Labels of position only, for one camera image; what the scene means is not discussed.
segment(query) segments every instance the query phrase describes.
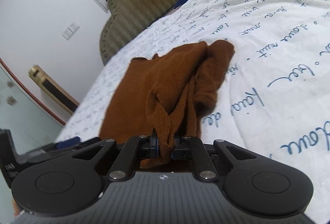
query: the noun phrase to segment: metal screw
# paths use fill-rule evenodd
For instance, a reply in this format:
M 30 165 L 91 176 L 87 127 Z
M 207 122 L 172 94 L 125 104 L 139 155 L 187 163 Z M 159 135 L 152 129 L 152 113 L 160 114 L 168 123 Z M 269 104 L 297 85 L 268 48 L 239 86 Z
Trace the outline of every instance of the metal screw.
M 216 174 L 212 171 L 203 171 L 199 174 L 199 176 L 204 179 L 212 179 L 216 177 Z
M 112 178 L 112 179 L 122 179 L 126 176 L 125 172 L 123 171 L 112 171 L 109 176 Z

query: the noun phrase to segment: bed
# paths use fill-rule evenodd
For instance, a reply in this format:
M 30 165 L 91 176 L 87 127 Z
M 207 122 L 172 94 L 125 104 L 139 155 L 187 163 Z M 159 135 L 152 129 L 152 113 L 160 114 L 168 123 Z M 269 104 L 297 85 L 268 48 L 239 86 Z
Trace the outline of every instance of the bed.
M 204 143 L 222 138 L 296 167 L 313 182 L 306 214 L 330 219 L 330 0 L 189 0 L 115 54 L 58 140 L 97 136 L 134 57 L 224 39 L 235 47 Z

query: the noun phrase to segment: glass panel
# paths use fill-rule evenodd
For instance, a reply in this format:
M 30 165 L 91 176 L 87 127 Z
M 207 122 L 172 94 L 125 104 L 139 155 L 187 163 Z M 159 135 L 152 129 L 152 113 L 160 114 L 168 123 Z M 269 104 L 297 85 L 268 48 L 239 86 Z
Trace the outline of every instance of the glass panel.
M 11 131 L 17 152 L 23 154 L 54 142 L 62 126 L 35 105 L 0 68 L 0 128 Z M 0 223 L 12 221 L 13 214 L 11 190 L 0 173 Z

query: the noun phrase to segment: fabric fold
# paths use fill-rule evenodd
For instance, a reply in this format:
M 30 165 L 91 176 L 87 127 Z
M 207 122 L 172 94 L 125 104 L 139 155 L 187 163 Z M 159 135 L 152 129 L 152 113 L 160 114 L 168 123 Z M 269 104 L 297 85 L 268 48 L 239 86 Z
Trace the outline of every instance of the fabric fold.
M 138 135 L 159 140 L 160 157 L 141 162 L 141 168 L 168 163 L 173 137 L 199 136 L 201 117 L 217 102 L 234 47 L 219 40 L 176 47 L 152 60 L 134 58 L 108 107 L 102 139 L 124 143 Z

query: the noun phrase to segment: white wall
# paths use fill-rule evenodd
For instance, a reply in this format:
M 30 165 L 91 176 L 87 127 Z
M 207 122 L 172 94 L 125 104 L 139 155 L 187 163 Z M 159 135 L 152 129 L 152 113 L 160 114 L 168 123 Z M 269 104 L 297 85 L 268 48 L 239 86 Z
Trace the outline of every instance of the white wall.
M 29 77 L 38 64 L 79 102 L 103 68 L 99 37 L 110 13 L 93 0 L 0 0 L 0 57 L 18 79 L 62 120 L 70 115 Z M 62 36 L 75 21 L 80 29 Z

